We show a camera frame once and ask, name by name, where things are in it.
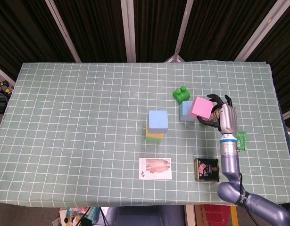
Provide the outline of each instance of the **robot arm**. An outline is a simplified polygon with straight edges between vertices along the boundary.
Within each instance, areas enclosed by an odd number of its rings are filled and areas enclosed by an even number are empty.
[[[237,132],[237,114],[232,107],[232,100],[227,95],[227,103],[217,95],[208,95],[208,98],[217,102],[212,110],[217,118],[214,121],[205,121],[198,117],[198,120],[205,125],[217,127],[223,135],[220,139],[221,166],[222,173],[229,179],[229,182],[222,182],[218,186],[218,196],[226,202],[244,207],[273,226],[290,226],[290,214],[287,210],[260,195],[248,193],[242,185],[239,150],[234,136]]]

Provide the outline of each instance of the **table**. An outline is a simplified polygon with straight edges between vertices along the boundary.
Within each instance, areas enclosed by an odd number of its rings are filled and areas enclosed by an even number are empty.
[[[195,158],[218,158],[220,133],[179,122],[175,88],[191,99],[228,94],[239,131],[243,184],[290,202],[290,157],[269,65],[25,63],[0,126],[0,202],[40,207],[224,203],[196,182]],[[149,110],[167,110],[159,145],[144,139]],[[171,158],[172,180],[139,180],[139,158]],[[221,175],[220,181],[226,181]]]

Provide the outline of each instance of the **green packet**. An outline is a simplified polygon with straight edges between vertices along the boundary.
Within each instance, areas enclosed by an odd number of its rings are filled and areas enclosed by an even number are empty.
[[[237,147],[241,151],[245,151],[247,149],[247,134],[246,132],[238,132],[235,134],[238,143]]]

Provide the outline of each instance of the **toy block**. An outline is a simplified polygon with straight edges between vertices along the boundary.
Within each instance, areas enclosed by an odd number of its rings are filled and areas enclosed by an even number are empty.
[[[149,128],[147,126],[146,128],[146,137],[156,138],[156,139],[162,139],[164,136],[163,133],[149,133]]]
[[[182,86],[173,92],[173,96],[175,100],[178,102],[178,104],[180,105],[182,101],[189,100],[190,93],[188,92],[187,87]]]
[[[159,143],[162,139],[153,138],[153,137],[145,137],[145,140],[147,140],[149,142]]]
[[[213,105],[214,104],[212,101],[197,97],[192,103],[189,116],[192,118],[199,116],[203,120],[208,120],[210,118]]]
[[[149,133],[165,134],[168,128],[167,111],[149,111]]]
[[[195,121],[194,118],[189,116],[192,104],[193,101],[183,101],[182,104],[179,105],[179,121]]]

